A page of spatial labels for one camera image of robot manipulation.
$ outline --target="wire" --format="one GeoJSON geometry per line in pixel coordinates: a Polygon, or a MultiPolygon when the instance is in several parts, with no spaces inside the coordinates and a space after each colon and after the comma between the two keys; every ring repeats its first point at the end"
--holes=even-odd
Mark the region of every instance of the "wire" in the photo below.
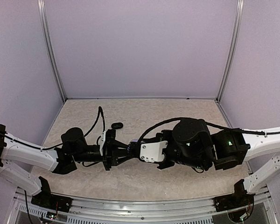
{"type": "Polygon", "coordinates": [[[99,146],[98,140],[100,140],[101,136],[97,138],[97,146],[99,146]]]}
{"type": "Polygon", "coordinates": [[[140,146],[140,143],[142,142],[142,140],[144,139],[145,135],[147,135],[149,132],[151,132],[152,130],[154,130],[155,128],[161,126],[161,125],[164,125],[164,124],[168,124],[170,122],[173,122],[173,121],[177,121],[177,120],[181,120],[181,119],[186,119],[186,118],[183,118],[183,117],[180,117],[180,118],[171,118],[171,119],[168,119],[168,120],[164,120],[164,121],[161,121],[160,123],[157,123],[155,124],[154,126],[150,127],[149,129],[147,129],[141,136],[140,138],[138,139],[137,141],[137,145],[140,146]]]}
{"type": "Polygon", "coordinates": [[[204,169],[201,172],[198,172],[194,167],[191,167],[196,173],[202,174],[204,172],[204,169]]]}
{"type": "MultiPolygon", "coordinates": [[[[103,119],[103,130],[105,131],[105,118],[104,118],[104,112],[103,112],[103,109],[101,106],[98,107],[98,114],[97,114],[97,118],[95,119],[92,127],[86,132],[86,134],[84,135],[84,137],[86,137],[87,135],[89,135],[89,133],[94,129],[94,127],[97,125],[98,123],[98,119],[99,119],[99,115],[102,116],[102,119],[103,119]]],[[[50,150],[50,149],[53,149],[53,148],[56,148],[58,146],[61,146],[63,145],[63,143],[60,143],[58,145],[55,145],[55,146],[51,146],[49,148],[44,148],[43,150],[50,150]]]]}
{"type": "Polygon", "coordinates": [[[215,127],[221,130],[229,130],[233,132],[240,132],[242,134],[255,134],[255,135],[272,135],[272,134],[280,134],[280,132],[267,132],[265,133],[264,131],[258,132],[258,131],[248,131],[248,130],[243,130],[240,128],[229,128],[229,127],[224,127],[216,124],[212,124],[210,122],[206,122],[208,126],[215,127]]]}
{"type": "Polygon", "coordinates": [[[31,147],[31,148],[35,148],[35,149],[40,149],[40,150],[42,150],[42,148],[40,148],[40,147],[32,146],[32,145],[30,145],[30,144],[27,144],[27,143],[25,143],[25,142],[19,141],[19,140],[17,140],[17,139],[13,139],[13,138],[9,137],[9,136],[6,135],[6,134],[0,133],[0,135],[3,136],[3,137],[6,137],[7,139],[10,139],[11,141],[18,142],[18,143],[20,143],[20,144],[22,144],[22,145],[25,145],[25,146],[28,146],[28,147],[31,147]]]}
{"type": "Polygon", "coordinates": [[[103,132],[104,132],[104,131],[106,130],[104,112],[103,112],[102,107],[100,107],[100,106],[98,107],[98,110],[100,111],[101,116],[102,116],[102,120],[103,120],[103,132]]]}
{"type": "Polygon", "coordinates": [[[93,166],[93,165],[96,165],[96,164],[98,164],[99,162],[94,162],[94,163],[91,163],[91,164],[89,164],[89,165],[85,165],[85,163],[84,162],[82,162],[82,166],[84,166],[84,167],[91,167],[91,166],[93,166]]]}
{"type": "Polygon", "coordinates": [[[28,209],[27,192],[24,190],[24,193],[25,193],[25,202],[26,202],[26,210],[27,210],[28,218],[29,218],[30,224],[33,224],[31,217],[30,217],[29,209],[28,209]]]}
{"type": "Polygon", "coordinates": [[[254,203],[252,204],[252,208],[251,208],[251,211],[249,212],[249,217],[252,215],[253,213],[253,210],[254,210],[254,203]]]}
{"type": "Polygon", "coordinates": [[[101,113],[100,110],[100,106],[98,107],[98,114],[97,114],[97,118],[95,119],[95,122],[93,123],[92,127],[88,130],[88,132],[86,132],[86,134],[84,135],[84,137],[86,137],[87,135],[89,135],[89,133],[94,129],[95,125],[97,125],[98,119],[99,119],[99,114],[101,113]]]}

